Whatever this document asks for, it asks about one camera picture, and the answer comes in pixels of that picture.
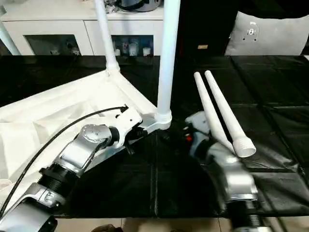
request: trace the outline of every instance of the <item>white pipe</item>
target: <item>white pipe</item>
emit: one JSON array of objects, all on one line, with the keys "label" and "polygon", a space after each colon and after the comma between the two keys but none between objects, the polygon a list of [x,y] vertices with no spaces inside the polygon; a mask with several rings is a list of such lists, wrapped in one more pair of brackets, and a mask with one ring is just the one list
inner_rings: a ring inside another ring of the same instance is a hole
[{"label": "white pipe", "polygon": [[179,11],[180,0],[164,1],[164,26],[156,114],[156,120],[163,123],[171,120],[170,99],[174,73]]},{"label": "white pipe", "polygon": [[218,118],[216,110],[213,107],[211,98],[209,97],[207,89],[202,80],[201,74],[199,74],[199,72],[194,73],[194,78],[197,84],[198,93],[203,104],[205,117],[211,130],[212,136],[220,143],[225,145],[231,152],[235,153],[232,144],[227,140],[226,134],[223,130],[223,127]]},{"label": "white pipe", "polygon": [[[3,6],[0,6],[0,17],[6,13]],[[9,33],[5,29],[2,22],[0,22],[0,40],[4,43],[4,45],[7,47],[7,49],[10,51],[10,53],[13,56],[20,55],[19,50],[15,46],[14,42],[12,41]]]},{"label": "white pipe", "polygon": [[256,148],[250,138],[243,132],[233,111],[228,105],[223,93],[209,70],[205,72],[206,79],[211,88],[212,94],[217,102],[220,113],[226,124],[226,127],[233,139],[233,147],[239,157],[249,157],[256,152]]},{"label": "white pipe", "polygon": [[120,70],[112,45],[112,37],[108,29],[104,0],[95,0],[95,6],[105,49],[106,68],[108,70]]}]

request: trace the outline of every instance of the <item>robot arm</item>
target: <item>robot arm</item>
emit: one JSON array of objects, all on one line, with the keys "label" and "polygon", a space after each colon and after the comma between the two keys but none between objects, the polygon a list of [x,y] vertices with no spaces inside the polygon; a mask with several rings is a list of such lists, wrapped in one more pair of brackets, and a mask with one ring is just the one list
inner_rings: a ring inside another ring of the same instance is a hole
[{"label": "robot arm", "polygon": [[108,146],[121,147],[125,136],[142,118],[127,109],[115,125],[85,125],[23,196],[1,218],[0,232],[53,232],[57,221],[53,213],[65,203],[76,181],[86,171],[95,153]]}]

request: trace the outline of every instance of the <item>white fabric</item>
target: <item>white fabric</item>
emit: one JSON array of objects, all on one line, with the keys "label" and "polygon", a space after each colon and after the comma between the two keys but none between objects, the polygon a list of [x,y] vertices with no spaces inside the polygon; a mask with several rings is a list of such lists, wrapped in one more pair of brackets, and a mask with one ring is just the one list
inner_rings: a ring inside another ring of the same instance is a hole
[{"label": "white fabric", "polygon": [[[257,40],[245,39],[250,23],[258,26]],[[225,54],[228,56],[300,55],[309,34],[309,15],[267,19],[238,12]]]},{"label": "white fabric", "polygon": [[[12,182],[53,134],[94,111],[125,104],[130,106],[121,99],[122,96],[121,89],[103,71],[0,108],[0,203],[12,189]],[[106,120],[116,120],[115,115],[120,113],[115,110],[92,116],[61,134],[32,165],[9,207],[40,178],[38,170],[50,165],[83,125],[104,124]]]}]

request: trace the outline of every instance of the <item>black table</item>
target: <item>black table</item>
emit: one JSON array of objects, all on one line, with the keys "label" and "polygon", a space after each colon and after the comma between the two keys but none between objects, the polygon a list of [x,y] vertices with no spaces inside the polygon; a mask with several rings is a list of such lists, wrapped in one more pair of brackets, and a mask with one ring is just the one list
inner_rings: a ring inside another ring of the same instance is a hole
[{"label": "black table", "polygon": [[[122,58],[122,74],[156,104],[159,58]],[[1,106],[105,69],[104,57],[2,57]],[[65,217],[225,216],[203,163],[177,140],[202,110],[193,73],[211,70],[257,152],[243,159],[265,216],[309,215],[309,62],[304,57],[209,57],[176,61],[173,123],[88,171]]]}]

